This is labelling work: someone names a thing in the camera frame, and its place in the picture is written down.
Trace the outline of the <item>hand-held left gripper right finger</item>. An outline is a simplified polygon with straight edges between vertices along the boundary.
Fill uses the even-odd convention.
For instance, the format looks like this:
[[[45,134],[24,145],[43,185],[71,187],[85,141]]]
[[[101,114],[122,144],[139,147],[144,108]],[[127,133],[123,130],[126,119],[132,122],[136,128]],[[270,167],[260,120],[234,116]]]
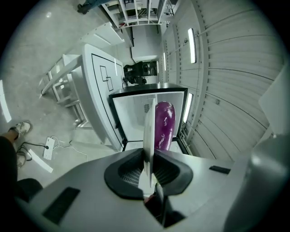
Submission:
[[[221,190],[225,189],[228,175],[210,169],[219,166],[231,169],[232,161],[206,159],[171,151],[155,152],[173,161],[187,165],[193,173],[187,188],[178,195],[170,195],[168,200],[173,210],[180,212],[185,218],[178,223],[159,232],[222,232],[227,211],[218,208],[221,201]]]

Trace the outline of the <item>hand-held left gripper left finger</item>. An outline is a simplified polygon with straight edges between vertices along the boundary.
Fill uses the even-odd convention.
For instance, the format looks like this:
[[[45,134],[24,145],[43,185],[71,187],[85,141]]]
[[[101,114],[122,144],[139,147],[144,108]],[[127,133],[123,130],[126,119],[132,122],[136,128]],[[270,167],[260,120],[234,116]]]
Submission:
[[[80,164],[38,192],[16,202],[42,232],[160,232],[164,228],[143,200],[124,199],[104,180],[114,162],[140,153],[133,149]]]

